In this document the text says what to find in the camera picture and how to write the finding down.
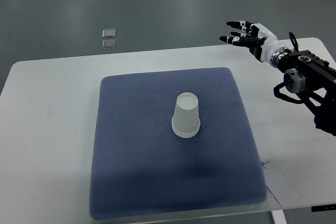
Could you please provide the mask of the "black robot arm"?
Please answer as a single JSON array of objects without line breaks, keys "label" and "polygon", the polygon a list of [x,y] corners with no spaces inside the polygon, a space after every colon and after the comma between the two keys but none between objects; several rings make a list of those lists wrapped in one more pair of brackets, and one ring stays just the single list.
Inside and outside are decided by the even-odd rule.
[{"label": "black robot arm", "polygon": [[274,96],[294,104],[304,104],[314,115],[317,129],[335,135],[335,69],[308,50],[300,51],[292,32],[293,49],[282,49],[271,57],[283,82],[274,87]]}]

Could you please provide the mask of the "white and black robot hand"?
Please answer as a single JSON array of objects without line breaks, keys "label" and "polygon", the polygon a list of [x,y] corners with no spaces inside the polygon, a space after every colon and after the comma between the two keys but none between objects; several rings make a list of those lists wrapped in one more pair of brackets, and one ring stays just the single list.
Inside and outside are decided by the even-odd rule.
[{"label": "white and black robot hand", "polygon": [[260,23],[230,21],[226,25],[238,29],[240,32],[232,31],[230,36],[220,36],[220,41],[248,48],[249,52],[260,62],[272,64],[273,57],[289,51],[278,41],[275,34]]}]

